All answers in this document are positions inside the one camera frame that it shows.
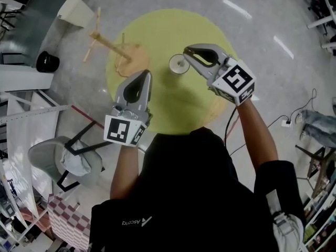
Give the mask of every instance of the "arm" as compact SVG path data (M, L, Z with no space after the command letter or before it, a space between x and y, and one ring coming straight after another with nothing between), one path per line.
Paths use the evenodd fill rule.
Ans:
M125 198L130 193L138 176L138 148L121 146L117 168L111 184L110 198Z
M248 153L254 169L278 160L277 148L259 112L250 99L237 107Z

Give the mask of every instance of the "checkered cloth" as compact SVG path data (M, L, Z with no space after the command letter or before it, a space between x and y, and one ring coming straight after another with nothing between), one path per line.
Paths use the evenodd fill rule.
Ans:
M62 198L49 195L48 213L52 231L68 244L87 251L90 237L90 220L68 205Z

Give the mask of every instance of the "shoe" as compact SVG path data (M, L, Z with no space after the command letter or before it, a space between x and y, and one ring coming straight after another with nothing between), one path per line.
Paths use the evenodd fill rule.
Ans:
M300 134L300 141L304 141L308 137L308 134L303 130Z
M297 116L295 117L295 124L299 124L303 121L302 113L298 113Z

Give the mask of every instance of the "yellow circle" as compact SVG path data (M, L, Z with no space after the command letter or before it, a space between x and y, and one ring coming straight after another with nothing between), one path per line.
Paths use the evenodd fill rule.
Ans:
M153 76L151 101L153 118L149 130L164 134L186 134L215 119L226 107L226 100L208 90L206 79L192 67L176 75L169 69L169 60L181 54L186 46L212 43L237 58L223 32L207 18L181 9L162 9L132 21L115 43L141 44L149 54L149 70ZM112 98L125 79L116 73L116 54L110 52L106 76Z

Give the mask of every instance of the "wooden stick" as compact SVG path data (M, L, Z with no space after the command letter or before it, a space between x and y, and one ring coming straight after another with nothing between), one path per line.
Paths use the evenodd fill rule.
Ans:
M111 50L113 50L115 53L121 55L124 57L128 62L132 61L132 57L129 56L126 52L124 52L122 49L115 46L112 42L108 41L106 38L102 37L98 31L93 31L90 34L90 37L93 39L96 39L98 42L101 42L103 45L107 46Z
M95 44L96 42L97 42L96 39L94 39L94 40L92 41L92 43L91 43L91 45L90 45L90 47L89 47L89 49L88 49L88 52L86 53L86 55L85 55L85 57L84 57L83 62L86 62L86 60L89 58L89 55L90 55L90 53L91 53L91 49L93 48L93 46L94 46L94 44Z
M124 49L124 44L125 44L125 33L122 33L122 35L121 35L121 46L120 46L122 50ZM122 75L119 73L119 70L118 70L120 64L121 64L121 57L119 58L118 66L116 68L116 71L122 77Z
M101 7L98 7L98 12L97 12L97 23L96 23L96 30L97 30L97 31L99 31L100 14L101 14Z

